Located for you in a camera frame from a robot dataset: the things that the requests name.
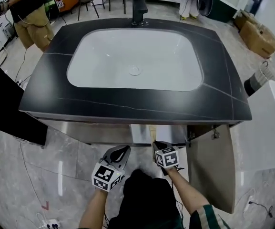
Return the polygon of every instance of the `striped sleeve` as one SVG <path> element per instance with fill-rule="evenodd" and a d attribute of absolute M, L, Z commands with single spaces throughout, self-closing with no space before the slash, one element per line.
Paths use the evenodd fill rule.
<path fill-rule="evenodd" d="M 212 205 L 205 205 L 190 217 L 191 229 L 230 229 L 224 220 L 214 211 Z"/>

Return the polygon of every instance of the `white sink basin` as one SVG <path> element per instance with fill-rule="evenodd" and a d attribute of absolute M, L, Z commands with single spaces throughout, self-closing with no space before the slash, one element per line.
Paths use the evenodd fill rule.
<path fill-rule="evenodd" d="M 77 87 L 191 91 L 202 74 L 190 41 L 151 29 L 98 30 L 82 38 L 67 78 Z"/>

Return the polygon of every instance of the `red tape mark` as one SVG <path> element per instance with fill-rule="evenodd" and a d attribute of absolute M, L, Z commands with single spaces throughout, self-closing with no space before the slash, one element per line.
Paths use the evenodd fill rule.
<path fill-rule="evenodd" d="M 42 205 L 42 208 L 45 209 L 45 210 L 50 209 L 50 205 L 49 205 L 48 201 L 46 201 L 46 207 Z"/>

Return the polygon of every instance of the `black countertop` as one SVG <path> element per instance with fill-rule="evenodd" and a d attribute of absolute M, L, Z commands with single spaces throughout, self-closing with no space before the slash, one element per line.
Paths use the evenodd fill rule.
<path fill-rule="evenodd" d="M 238 72 L 216 32 L 174 21 L 147 21 L 145 28 L 176 31 L 189 39 L 203 70 L 201 86 L 177 92 L 72 85 L 67 69 L 86 34 L 132 27 L 129 18 L 86 21 L 59 30 L 40 58 L 19 110 L 41 118 L 115 124 L 235 124 L 252 119 Z"/>

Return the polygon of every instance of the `tiled floor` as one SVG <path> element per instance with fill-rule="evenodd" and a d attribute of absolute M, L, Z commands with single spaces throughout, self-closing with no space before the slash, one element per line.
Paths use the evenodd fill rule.
<path fill-rule="evenodd" d="M 108 11 L 108 4 L 106 7 L 104 10 L 102 6 L 97 6 L 100 19 L 132 16 L 130 0 L 127 1 L 127 15 L 123 14 L 122 0 L 112 1 L 111 12 Z M 178 7 L 174 4 L 148 2 L 148 7 L 146 18 L 179 20 Z M 68 24 L 77 22 L 78 9 L 73 12 L 73 15 L 64 15 Z M 93 8 L 89 8 L 88 12 L 85 7 L 81 8 L 81 21 L 95 19 L 97 16 Z M 246 48 L 232 25 L 207 18 L 183 22 L 215 30 L 230 53 L 242 81 L 248 79 L 263 61 Z M 63 25 L 62 19 L 57 20 L 53 25 L 55 33 Z M 8 45 L 8 51 L 10 54 L 2 69 L 15 79 L 25 50 L 17 39 Z M 42 52 L 35 46 L 27 50 L 18 80 L 24 80 L 32 74 L 41 55 Z M 275 75 L 274 56 L 269 64 Z M 236 127 L 231 132 L 236 143 Z M 14 137 L 0 132 L 0 224 L 5 229 L 39 228 L 39 219 L 44 215 L 48 219 L 58 219 L 62 228 L 76 228 L 94 191 L 90 182 L 93 167 L 108 148 L 89 146 L 52 128 L 48 130 L 44 149 L 20 143 Z M 239 146 L 235 146 L 236 156 L 240 153 L 239 149 Z M 186 157 L 185 149 L 181 152 L 184 152 L 182 157 Z M 185 159 L 182 166 L 187 166 Z M 160 170 L 152 162 L 152 150 L 149 147 L 132 148 L 126 167 L 127 175 L 138 167 L 161 176 Z M 253 201 L 267 207 L 273 205 L 272 213 L 275 217 L 275 169 L 244 173 L 238 171 L 237 180 L 235 213 L 229 215 L 220 211 L 222 218 L 232 228 L 273 228 L 275 220 L 269 218 L 263 208 L 250 206 L 245 213 L 243 211 L 249 196 L 253 196 Z M 123 182 L 108 196 L 106 212 L 109 218 L 118 213 L 122 187 Z M 44 210 L 41 206 L 46 207 L 47 202 L 49 210 Z M 189 216 L 185 209 L 184 217 L 184 224 L 188 227 Z"/>

